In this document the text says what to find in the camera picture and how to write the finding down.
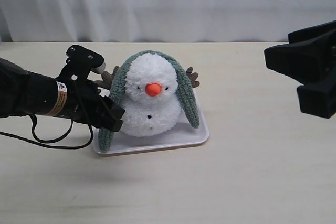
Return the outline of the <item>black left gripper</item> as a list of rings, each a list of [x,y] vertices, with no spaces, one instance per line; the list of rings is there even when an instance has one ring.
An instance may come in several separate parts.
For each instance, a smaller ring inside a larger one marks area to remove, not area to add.
[[[60,97],[56,99],[54,117],[73,119],[77,123],[118,132],[123,125],[124,109],[102,94],[91,81],[76,83],[56,79]]]

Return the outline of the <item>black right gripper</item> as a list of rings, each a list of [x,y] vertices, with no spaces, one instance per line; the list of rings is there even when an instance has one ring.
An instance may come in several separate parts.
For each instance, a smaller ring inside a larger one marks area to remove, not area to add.
[[[335,20],[290,32],[288,42],[266,48],[264,58],[268,69],[305,84],[297,87],[302,113],[335,115]]]

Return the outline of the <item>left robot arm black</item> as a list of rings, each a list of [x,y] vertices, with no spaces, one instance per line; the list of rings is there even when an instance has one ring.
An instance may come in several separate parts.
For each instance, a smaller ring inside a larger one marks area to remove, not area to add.
[[[102,57],[69,57],[52,78],[1,59],[1,117],[43,115],[119,131],[124,109],[88,79],[103,64]]]

